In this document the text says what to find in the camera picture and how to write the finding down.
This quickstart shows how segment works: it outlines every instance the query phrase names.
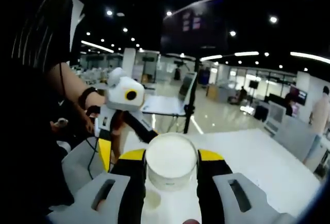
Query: person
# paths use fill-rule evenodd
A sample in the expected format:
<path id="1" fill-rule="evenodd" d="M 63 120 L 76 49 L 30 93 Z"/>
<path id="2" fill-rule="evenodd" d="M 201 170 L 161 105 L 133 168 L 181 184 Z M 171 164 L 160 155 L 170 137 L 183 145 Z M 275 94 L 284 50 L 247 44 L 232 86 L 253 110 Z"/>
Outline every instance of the person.
<path id="1" fill-rule="evenodd" d="M 293 114 L 293 105 L 295 104 L 294 100 L 293 100 L 293 96 L 288 93 L 285 98 L 284 98 L 284 106 L 286 108 L 286 115 L 288 116 L 292 116 Z"/>
<path id="2" fill-rule="evenodd" d="M 313 110 L 309 116 L 309 122 L 311 123 L 311 128 L 313 132 L 316 133 L 316 137 L 306 156 L 306 159 L 303 161 L 304 164 L 306 164 L 306 161 L 311 157 L 312 153 L 320 143 L 325 127 L 327 125 L 327 122 L 329 122 L 329 120 L 330 120 L 329 88 L 327 86 L 324 86 L 322 98 L 315 103 L 315 105 L 313 106 Z"/>
<path id="3" fill-rule="evenodd" d="M 65 63 L 72 56 L 73 1 L 11 1 L 7 12 L 11 18 L 7 27 L 12 32 L 7 38 L 10 47 L 5 47 L 3 56 L 10 59 L 9 69 L 20 84 L 19 90 L 9 93 L 14 108 L 7 123 L 14 137 L 15 155 L 7 166 L 17 174 L 10 176 L 11 182 L 24 181 L 24 187 L 16 187 L 13 196 L 24 206 L 21 215 L 25 212 L 40 217 L 49 213 L 52 205 L 74 202 L 63 175 L 62 153 L 52 133 L 43 89 L 50 84 L 84 110 L 103 105 L 105 99 Z"/>
<path id="4" fill-rule="evenodd" d="M 228 103 L 231 105 L 239 105 L 242 100 L 246 98 L 248 95 L 247 91 L 244 89 L 244 86 L 242 86 L 241 90 L 238 92 L 236 96 L 232 96 L 228 98 Z"/>

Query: metal pole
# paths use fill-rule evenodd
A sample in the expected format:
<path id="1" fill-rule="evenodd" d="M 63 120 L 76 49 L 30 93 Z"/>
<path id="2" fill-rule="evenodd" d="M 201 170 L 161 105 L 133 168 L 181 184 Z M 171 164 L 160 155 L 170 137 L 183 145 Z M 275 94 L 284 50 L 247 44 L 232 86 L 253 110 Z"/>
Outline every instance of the metal pole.
<path id="1" fill-rule="evenodd" d="M 196 92 L 196 88 L 197 88 L 199 68 L 200 68 L 200 60 L 196 58 L 195 59 L 195 69 L 194 69 L 194 71 L 197 72 L 197 76 L 196 76 L 196 80 L 195 80 L 195 82 L 194 82 L 194 84 L 192 85 L 192 88 L 191 88 L 189 104 L 185 108 L 186 122 L 185 122 L 184 134 L 188 133 L 190 117 L 192 116 L 192 114 L 194 113 L 194 110 L 195 110 L 194 102 L 195 102 L 195 92 Z"/>

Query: person's arm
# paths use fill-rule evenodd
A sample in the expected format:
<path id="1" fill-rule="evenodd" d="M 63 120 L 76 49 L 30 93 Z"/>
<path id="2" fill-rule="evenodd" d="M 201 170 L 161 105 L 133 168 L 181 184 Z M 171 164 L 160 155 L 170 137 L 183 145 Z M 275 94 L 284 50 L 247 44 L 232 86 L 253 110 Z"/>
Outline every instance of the person's arm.
<path id="1" fill-rule="evenodd" d="M 62 87 L 60 64 L 55 65 L 47 72 L 46 76 L 49 83 L 54 87 L 58 93 L 64 95 L 73 103 L 78 103 L 80 95 L 84 92 L 88 86 L 75 75 L 70 67 L 66 63 L 61 63 L 62 68 L 62 78 L 64 91 Z M 87 96 L 85 108 L 88 109 L 90 106 L 101 106 L 105 102 L 104 96 L 93 92 Z"/>

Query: black wristwatch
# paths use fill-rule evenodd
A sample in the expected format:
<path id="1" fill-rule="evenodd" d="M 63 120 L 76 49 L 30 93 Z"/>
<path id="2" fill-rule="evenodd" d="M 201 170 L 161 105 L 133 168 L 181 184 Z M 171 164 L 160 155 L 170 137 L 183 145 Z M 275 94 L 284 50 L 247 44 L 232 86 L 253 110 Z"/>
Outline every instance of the black wristwatch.
<path id="1" fill-rule="evenodd" d="M 86 109 L 85 105 L 86 105 L 86 99 L 87 96 L 93 92 L 97 92 L 97 90 L 93 87 L 87 88 L 83 91 L 83 93 L 79 96 L 78 98 L 78 104 L 80 105 L 81 108 L 83 108 L 84 110 Z"/>

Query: office desk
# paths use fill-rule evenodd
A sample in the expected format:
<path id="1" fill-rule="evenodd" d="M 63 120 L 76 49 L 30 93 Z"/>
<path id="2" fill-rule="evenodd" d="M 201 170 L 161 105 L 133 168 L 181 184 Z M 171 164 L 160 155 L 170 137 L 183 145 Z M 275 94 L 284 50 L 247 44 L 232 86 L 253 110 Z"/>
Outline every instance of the office desk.
<path id="1" fill-rule="evenodd" d="M 187 135 L 196 148 L 221 154 L 266 194 L 271 207 L 297 217 L 312 201 L 320 182 L 298 159 L 259 129 Z M 146 148 L 133 132 L 124 152 Z"/>

